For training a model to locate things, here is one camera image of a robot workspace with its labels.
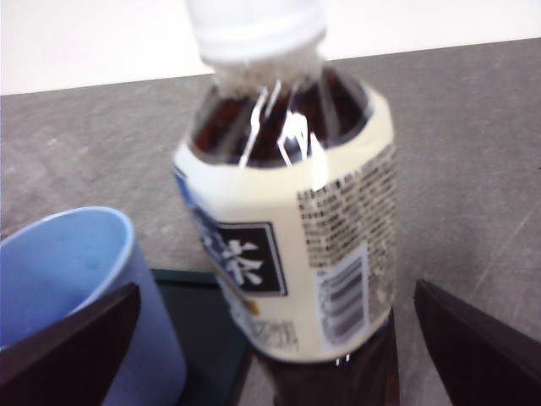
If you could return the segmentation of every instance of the blue plastic cup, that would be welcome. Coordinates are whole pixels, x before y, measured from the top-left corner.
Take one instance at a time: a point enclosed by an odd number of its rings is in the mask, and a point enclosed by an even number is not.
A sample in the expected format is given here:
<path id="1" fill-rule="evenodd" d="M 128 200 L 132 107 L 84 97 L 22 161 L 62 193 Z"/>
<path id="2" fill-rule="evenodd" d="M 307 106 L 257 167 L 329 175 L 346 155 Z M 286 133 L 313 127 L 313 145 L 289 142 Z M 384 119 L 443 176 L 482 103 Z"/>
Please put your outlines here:
<path id="1" fill-rule="evenodd" d="M 134 226 L 122 212 L 82 207 L 41 219 L 2 242 L 0 272 L 0 348 L 137 283 L 139 319 L 104 404 L 177 402 L 186 378 L 183 353 Z"/>

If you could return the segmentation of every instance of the white wall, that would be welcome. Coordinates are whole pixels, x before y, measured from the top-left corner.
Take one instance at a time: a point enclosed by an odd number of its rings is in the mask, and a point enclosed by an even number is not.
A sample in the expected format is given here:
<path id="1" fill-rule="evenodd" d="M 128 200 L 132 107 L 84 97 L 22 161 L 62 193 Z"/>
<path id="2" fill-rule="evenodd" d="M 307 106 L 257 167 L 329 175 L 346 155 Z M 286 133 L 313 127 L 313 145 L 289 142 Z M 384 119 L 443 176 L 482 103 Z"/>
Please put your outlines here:
<path id="1" fill-rule="evenodd" d="M 541 0 L 326 5 L 329 58 L 541 36 Z M 2 0 L 3 94 L 205 72 L 183 0 Z"/>

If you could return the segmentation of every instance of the bottle neck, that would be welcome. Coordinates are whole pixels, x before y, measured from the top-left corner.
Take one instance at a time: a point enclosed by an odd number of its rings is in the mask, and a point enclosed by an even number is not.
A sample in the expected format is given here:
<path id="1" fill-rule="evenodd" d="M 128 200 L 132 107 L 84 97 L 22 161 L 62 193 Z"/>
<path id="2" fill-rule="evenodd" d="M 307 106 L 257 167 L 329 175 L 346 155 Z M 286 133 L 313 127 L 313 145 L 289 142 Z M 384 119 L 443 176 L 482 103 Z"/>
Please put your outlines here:
<path id="1" fill-rule="evenodd" d="M 310 85 L 320 77 L 323 59 L 313 42 L 273 58 L 210 65 L 216 71 L 214 83 L 220 96 L 238 99 Z"/>

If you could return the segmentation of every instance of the barcode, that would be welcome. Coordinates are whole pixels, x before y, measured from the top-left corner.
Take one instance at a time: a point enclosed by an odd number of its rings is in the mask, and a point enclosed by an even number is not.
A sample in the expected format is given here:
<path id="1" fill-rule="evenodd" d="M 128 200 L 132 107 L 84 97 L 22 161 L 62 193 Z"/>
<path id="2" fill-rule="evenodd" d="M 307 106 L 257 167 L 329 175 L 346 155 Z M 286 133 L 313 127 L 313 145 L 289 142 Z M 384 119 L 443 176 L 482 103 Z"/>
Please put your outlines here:
<path id="1" fill-rule="evenodd" d="M 367 264 L 362 244 L 336 266 L 316 272 L 321 331 L 331 347 L 343 345 L 367 324 Z"/>

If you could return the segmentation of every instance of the plastic bottle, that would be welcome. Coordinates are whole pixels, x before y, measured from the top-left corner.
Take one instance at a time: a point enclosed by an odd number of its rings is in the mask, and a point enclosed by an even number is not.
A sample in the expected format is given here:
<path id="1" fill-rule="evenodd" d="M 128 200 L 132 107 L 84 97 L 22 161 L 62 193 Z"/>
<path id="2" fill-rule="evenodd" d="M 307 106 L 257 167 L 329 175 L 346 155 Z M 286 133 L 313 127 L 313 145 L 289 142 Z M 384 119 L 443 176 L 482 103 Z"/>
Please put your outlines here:
<path id="1" fill-rule="evenodd" d="M 188 6 L 216 74 L 175 174 L 232 318 L 276 404 L 378 404 L 396 289 L 387 102 L 322 61 L 319 1 Z"/>

